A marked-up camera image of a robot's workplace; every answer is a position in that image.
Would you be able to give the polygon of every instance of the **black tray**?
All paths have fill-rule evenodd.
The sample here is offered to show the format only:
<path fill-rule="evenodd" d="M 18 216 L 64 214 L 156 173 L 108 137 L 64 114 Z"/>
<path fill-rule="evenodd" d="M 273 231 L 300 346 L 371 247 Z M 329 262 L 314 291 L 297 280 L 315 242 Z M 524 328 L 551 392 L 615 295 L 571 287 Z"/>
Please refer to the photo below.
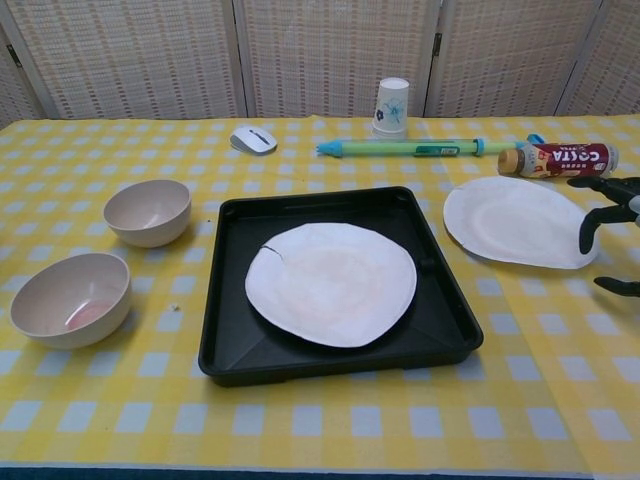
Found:
<path fill-rule="evenodd" d="M 346 222 L 403 246 L 418 271 L 416 295 L 386 334 L 360 348 L 318 345 L 265 320 L 244 280 L 261 245 L 310 222 Z M 383 368 L 457 363 L 483 335 L 429 230 L 404 187 L 229 200 L 220 207 L 198 362 L 223 386 Z"/>

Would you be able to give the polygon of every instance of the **bowl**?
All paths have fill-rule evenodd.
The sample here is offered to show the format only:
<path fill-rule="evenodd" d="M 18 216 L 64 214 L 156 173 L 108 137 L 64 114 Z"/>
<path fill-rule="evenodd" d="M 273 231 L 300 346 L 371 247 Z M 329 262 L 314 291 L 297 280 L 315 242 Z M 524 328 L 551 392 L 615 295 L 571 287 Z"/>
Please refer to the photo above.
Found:
<path fill-rule="evenodd" d="M 11 323 L 27 337 L 54 348 L 102 340 L 131 307 L 131 274 L 119 257 L 87 253 L 36 274 L 11 303 Z"/>
<path fill-rule="evenodd" d="M 111 197 L 103 214 L 123 242 L 159 247 L 178 238 L 189 225 L 191 192 L 173 180 L 136 183 Z"/>

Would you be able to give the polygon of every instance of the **bowl rim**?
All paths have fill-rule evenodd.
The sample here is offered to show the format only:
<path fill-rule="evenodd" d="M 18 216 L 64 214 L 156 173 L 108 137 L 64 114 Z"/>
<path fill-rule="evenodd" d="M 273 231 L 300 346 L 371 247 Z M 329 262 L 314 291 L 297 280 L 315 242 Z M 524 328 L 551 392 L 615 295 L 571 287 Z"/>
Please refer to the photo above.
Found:
<path fill-rule="evenodd" d="M 120 294 L 118 295 L 118 299 L 113 302 L 113 305 L 111 305 L 102 315 L 100 315 L 99 317 L 94 318 L 92 321 L 90 321 L 89 323 L 86 323 L 84 325 L 81 325 L 79 327 L 76 327 L 72 330 L 68 330 L 66 332 L 60 332 L 60 333 L 47 333 L 47 334 L 42 334 L 42 333 L 33 333 L 30 332 L 29 330 L 25 330 L 24 328 L 18 326 L 14 320 L 14 312 L 13 312 L 13 308 L 14 308 L 14 304 L 16 302 L 16 299 L 20 296 L 20 294 L 24 291 L 24 289 L 27 287 L 27 285 L 29 285 L 30 283 L 32 283 L 33 281 L 35 281 L 40 275 L 44 275 L 44 273 L 47 270 L 50 270 L 52 268 L 54 268 L 55 266 L 64 263 L 70 259 L 76 259 L 78 257 L 87 257 L 87 256 L 104 256 L 104 257 L 111 257 L 112 259 L 117 260 L 118 262 L 120 262 L 121 265 L 124 266 L 125 271 L 127 273 L 127 278 L 126 278 L 126 282 L 124 285 L 124 288 L 122 289 L 122 291 L 120 292 Z M 40 270 L 38 273 L 36 273 L 33 277 L 31 277 L 29 280 L 27 280 L 27 282 L 20 287 L 20 290 L 18 290 L 18 293 L 16 293 L 13 297 L 13 299 L 11 300 L 11 306 L 9 307 L 9 320 L 11 321 L 11 325 L 18 330 L 20 333 L 22 333 L 23 335 L 26 335 L 27 337 L 32 337 L 32 338 L 53 338 L 53 337 L 60 337 L 62 335 L 68 335 L 70 333 L 74 333 L 77 332 L 79 330 L 82 330 L 84 328 L 88 328 L 89 326 L 93 325 L 94 323 L 96 323 L 98 320 L 100 320 L 101 318 L 104 318 L 107 314 L 109 314 L 115 307 L 116 305 L 118 305 L 122 299 L 125 297 L 125 295 L 127 294 L 127 291 L 129 290 L 129 287 L 131 285 L 131 270 L 129 269 L 129 265 L 127 264 L 127 262 L 125 262 L 122 258 L 118 257 L 117 255 L 114 255 L 113 253 L 107 253 L 107 252 L 89 252 L 89 253 L 81 253 L 79 255 L 71 255 L 70 257 L 66 257 L 63 258 L 61 260 L 58 260 L 57 262 L 53 262 L 51 265 L 46 266 L 45 268 L 43 268 L 42 270 Z"/>
<path fill-rule="evenodd" d="M 107 219 L 107 207 L 109 206 L 110 203 L 115 201 L 115 198 L 118 197 L 118 195 L 120 195 L 121 193 L 126 192 L 127 190 L 139 187 L 140 185 L 147 184 L 147 183 L 155 183 L 155 182 L 174 183 L 174 184 L 180 186 L 181 188 L 183 188 L 187 192 L 187 201 L 186 201 L 185 205 L 173 217 L 165 220 L 162 223 L 158 223 L 158 224 L 152 225 L 150 227 L 136 227 L 136 228 L 120 227 L 120 226 L 118 226 L 118 225 L 116 225 L 114 223 L 111 223 Z M 146 231 L 152 230 L 154 228 L 166 225 L 167 223 L 171 222 L 172 220 L 175 220 L 179 216 L 183 215 L 191 207 L 191 202 L 192 202 L 191 190 L 189 190 L 189 187 L 187 187 L 184 183 L 178 182 L 177 180 L 172 180 L 170 178 L 155 178 L 155 179 L 152 179 L 152 180 L 145 180 L 143 182 L 134 183 L 133 185 L 129 185 L 128 187 L 123 188 L 119 192 L 114 193 L 111 196 L 111 198 L 109 200 L 107 200 L 107 203 L 105 203 L 104 207 L 102 208 L 102 218 L 104 219 L 105 223 L 109 226 L 109 228 L 111 228 L 113 230 L 118 230 L 120 232 L 146 232 Z"/>

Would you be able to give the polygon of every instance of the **yellow checkered tablecloth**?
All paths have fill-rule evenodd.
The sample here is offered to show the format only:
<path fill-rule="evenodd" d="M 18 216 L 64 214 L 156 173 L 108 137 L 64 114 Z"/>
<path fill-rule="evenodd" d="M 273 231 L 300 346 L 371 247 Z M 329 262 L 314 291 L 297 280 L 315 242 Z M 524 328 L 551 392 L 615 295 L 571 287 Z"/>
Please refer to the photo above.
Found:
<path fill-rule="evenodd" d="M 230 148 L 240 123 L 278 150 Z M 411 119 L 413 138 L 613 143 L 638 175 L 640 116 Z M 580 271 L 472 258 L 448 237 L 454 185 L 495 175 L 493 156 L 318 157 L 367 138 L 368 119 L 22 121 L 0 132 L 0 461 L 367 470 L 510 470 L 640 476 L 640 300 L 597 289 L 640 280 L 640 231 L 601 228 Z M 102 220 L 117 190 L 169 177 L 193 192 L 192 227 L 155 250 Z M 601 195 L 548 185 L 590 209 Z M 226 199 L 386 185 L 413 190 L 485 343 L 450 367 L 224 389 L 196 364 L 218 208 Z M 48 264 L 88 251 L 126 259 L 134 307 L 108 339 L 51 351 L 15 332 L 9 305 Z M 176 303 L 179 311 L 172 311 Z"/>

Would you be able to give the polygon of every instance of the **computer mouse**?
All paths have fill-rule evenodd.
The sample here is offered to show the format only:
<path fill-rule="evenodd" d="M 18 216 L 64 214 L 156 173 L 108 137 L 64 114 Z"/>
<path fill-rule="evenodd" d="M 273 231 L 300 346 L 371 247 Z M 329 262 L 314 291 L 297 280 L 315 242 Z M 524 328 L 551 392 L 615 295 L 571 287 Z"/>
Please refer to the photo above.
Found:
<path fill-rule="evenodd" d="M 241 152 L 253 155 L 267 155 L 276 149 L 278 142 L 266 130 L 245 125 L 236 128 L 231 134 L 231 146 Z"/>

